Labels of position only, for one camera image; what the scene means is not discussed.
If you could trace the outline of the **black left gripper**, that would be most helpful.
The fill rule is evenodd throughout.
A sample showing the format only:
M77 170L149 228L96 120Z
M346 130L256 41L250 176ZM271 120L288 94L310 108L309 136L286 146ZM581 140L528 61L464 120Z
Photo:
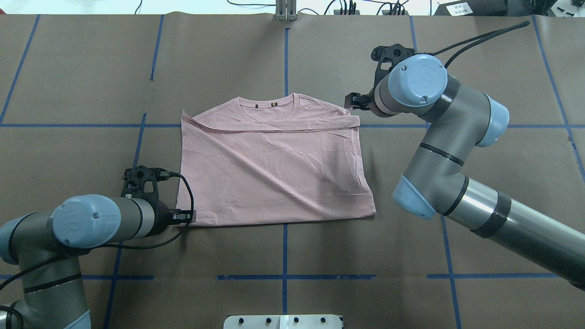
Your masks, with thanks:
M161 234L169 226L196 222L196 210L169 209L165 203L159 203L155 211L154 234Z

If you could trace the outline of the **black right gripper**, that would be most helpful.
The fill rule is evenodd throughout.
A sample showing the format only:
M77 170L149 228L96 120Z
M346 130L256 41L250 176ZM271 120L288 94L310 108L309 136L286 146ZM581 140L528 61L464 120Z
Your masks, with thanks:
M376 106L373 91L368 94L350 92L345 96L344 108L347 110L370 111L374 115L378 114L378 106Z

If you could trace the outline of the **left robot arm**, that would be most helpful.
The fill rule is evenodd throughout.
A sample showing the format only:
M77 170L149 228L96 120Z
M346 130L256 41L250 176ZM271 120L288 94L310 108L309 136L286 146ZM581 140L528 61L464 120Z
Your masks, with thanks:
M192 223L194 204L170 209L131 196L89 194L65 200L51 211L32 212L1 227L1 258L19 273L23 299L1 306L3 329L90 329L79 257L99 248L152 237L168 226Z

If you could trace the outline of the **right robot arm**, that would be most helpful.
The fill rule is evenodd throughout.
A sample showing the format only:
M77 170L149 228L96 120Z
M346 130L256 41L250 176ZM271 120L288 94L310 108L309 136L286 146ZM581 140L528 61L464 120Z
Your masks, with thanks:
M475 147L488 147L509 123L505 106L462 85L447 65L399 45L379 46L373 88L351 92L347 108L382 118L413 114L430 125L393 191L420 218L443 215L583 290L584 234L462 173Z

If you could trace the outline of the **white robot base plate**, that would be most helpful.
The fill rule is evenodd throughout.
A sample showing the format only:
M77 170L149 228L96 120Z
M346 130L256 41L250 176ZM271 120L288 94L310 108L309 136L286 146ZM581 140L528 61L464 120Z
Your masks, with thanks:
M336 314L282 314L228 316L224 329L344 329Z

